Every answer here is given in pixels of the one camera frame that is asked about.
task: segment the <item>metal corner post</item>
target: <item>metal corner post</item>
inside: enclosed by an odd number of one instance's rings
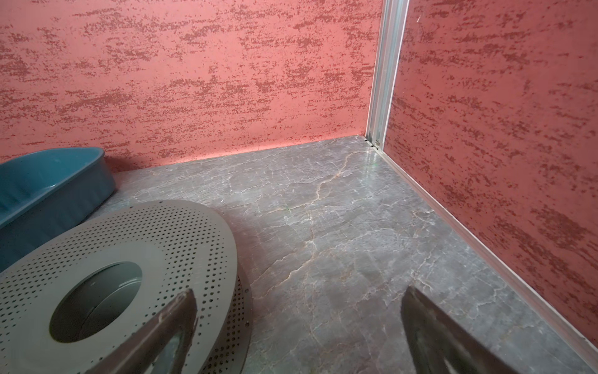
[[[365,138],[382,150],[409,0],[385,0]]]

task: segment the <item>spool center hole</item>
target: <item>spool center hole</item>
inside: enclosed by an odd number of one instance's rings
[[[141,279],[141,268],[133,262],[91,274],[58,304],[50,320],[50,335],[58,342],[72,343],[101,331],[131,304]]]

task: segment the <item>blue tray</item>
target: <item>blue tray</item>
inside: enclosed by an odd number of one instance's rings
[[[57,148],[0,164],[0,271],[82,222],[115,183],[101,148]]]

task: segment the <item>red wall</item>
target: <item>red wall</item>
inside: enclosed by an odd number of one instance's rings
[[[0,161],[114,170],[364,132],[382,0],[3,0]]]
[[[385,152],[598,343],[598,4],[411,0]]]

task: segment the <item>floor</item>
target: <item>floor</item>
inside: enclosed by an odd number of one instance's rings
[[[94,216],[183,199],[229,223],[254,295],[245,373],[414,373],[410,284],[521,373],[592,373],[363,137],[115,177]]]

